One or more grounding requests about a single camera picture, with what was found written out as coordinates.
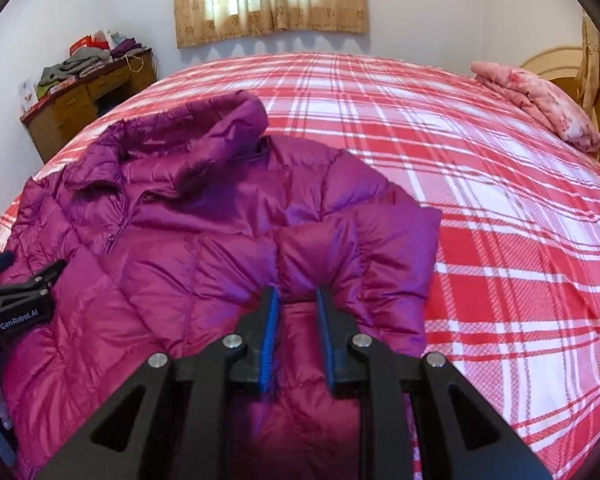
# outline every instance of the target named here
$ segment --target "purple down jacket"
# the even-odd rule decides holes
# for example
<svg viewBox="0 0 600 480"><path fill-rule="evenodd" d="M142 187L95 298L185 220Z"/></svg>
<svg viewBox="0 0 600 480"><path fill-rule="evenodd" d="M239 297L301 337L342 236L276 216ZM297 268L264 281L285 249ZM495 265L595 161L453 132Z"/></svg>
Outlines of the purple down jacket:
<svg viewBox="0 0 600 480"><path fill-rule="evenodd" d="M0 283L68 266L52 322L4 367L22 478L149 355L200 352L267 285L283 302L274 377L238 407L236 470L357 478L358 407L327 390L315 290L331 285L362 329L420 355L441 215L349 153L266 127L246 92L190 102L114 124L80 161L27 183Z"/></svg>

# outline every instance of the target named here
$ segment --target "stack of clothes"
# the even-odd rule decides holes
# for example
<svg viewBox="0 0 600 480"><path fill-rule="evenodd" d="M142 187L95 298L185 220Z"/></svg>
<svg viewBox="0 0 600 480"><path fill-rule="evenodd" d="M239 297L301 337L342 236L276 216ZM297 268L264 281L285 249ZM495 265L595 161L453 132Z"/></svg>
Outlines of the stack of clothes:
<svg viewBox="0 0 600 480"><path fill-rule="evenodd" d="M36 94L38 98L45 96L49 90L71 76L85 77L111 62L109 50L94 46L82 46L62 63L48 66L42 71Z"/></svg>
<svg viewBox="0 0 600 480"><path fill-rule="evenodd" d="M142 43L138 43L136 38L125 38L111 51L111 57L113 59L132 57L135 54L144 52L144 50L144 46L142 46Z"/></svg>

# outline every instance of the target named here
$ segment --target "red plaid bedsheet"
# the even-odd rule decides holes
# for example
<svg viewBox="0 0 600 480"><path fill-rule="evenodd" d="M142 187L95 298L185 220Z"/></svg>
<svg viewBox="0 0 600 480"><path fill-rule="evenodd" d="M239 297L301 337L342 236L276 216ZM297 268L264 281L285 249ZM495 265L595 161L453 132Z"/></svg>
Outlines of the red plaid bedsheet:
<svg viewBox="0 0 600 480"><path fill-rule="evenodd" d="M259 95L270 134L345 148L442 209L427 303L449 356L568 478L600 437L600 165L464 76L332 54L219 60L152 85L97 120L35 178L111 123L220 92ZM0 250L18 199L0 217Z"/></svg>

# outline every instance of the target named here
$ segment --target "metal screw head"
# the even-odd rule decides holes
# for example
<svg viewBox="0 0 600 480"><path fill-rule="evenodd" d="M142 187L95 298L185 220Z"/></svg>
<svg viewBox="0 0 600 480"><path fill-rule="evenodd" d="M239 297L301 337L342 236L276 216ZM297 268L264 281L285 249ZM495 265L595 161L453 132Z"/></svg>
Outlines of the metal screw head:
<svg viewBox="0 0 600 480"><path fill-rule="evenodd" d="M242 346L243 342L242 336L239 334L229 334L222 338L222 344L231 349Z"/></svg>
<svg viewBox="0 0 600 480"><path fill-rule="evenodd" d="M357 346L358 348L369 348L373 341L373 338L369 334L356 334L351 338L353 346Z"/></svg>
<svg viewBox="0 0 600 480"><path fill-rule="evenodd" d="M156 352L147 360L147 363L149 363L151 368L162 368L168 362L169 358L167 357L167 354L163 354L162 352Z"/></svg>
<svg viewBox="0 0 600 480"><path fill-rule="evenodd" d="M442 368L446 363L446 357L440 352L432 352L427 354L427 364L434 368Z"/></svg>

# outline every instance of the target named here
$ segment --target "white wall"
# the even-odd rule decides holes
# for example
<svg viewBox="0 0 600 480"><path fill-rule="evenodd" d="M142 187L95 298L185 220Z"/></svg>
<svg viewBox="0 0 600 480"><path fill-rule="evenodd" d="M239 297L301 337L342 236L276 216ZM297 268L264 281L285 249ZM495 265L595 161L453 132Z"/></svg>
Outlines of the white wall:
<svg viewBox="0 0 600 480"><path fill-rule="evenodd" d="M468 73L475 59L520 64L546 48L580 43L576 0L368 4L368 36L288 32L178 50L172 0L11 0L0 15L0 213L42 165L18 120L18 83L37 78L44 66L62 61L75 40L100 28L153 47L162 77L219 57L305 50L386 56Z"/></svg>
<svg viewBox="0 0 600 480"><path fill-rule="evenodd" d="M19 117L18 84L106 27L106 0L11 0L0 14L0 214L42 161Z"/></svg>
<svg viewBox="0 0 600 480"><path fill-rule="evenodd" d="M582 44L577 0L485 0L479 57L514 66L558 45Z"/></svg>
<svg viewBox="0 0 600 480"><path fill-rule="evenodd" d="M372 54L468 73L476 59L519 65L580 43L576 0L368 0L370 34L289 32L177 50L172 0L111 0L112 27L151 45L168 75L219 57L326 50Z"/></svg>

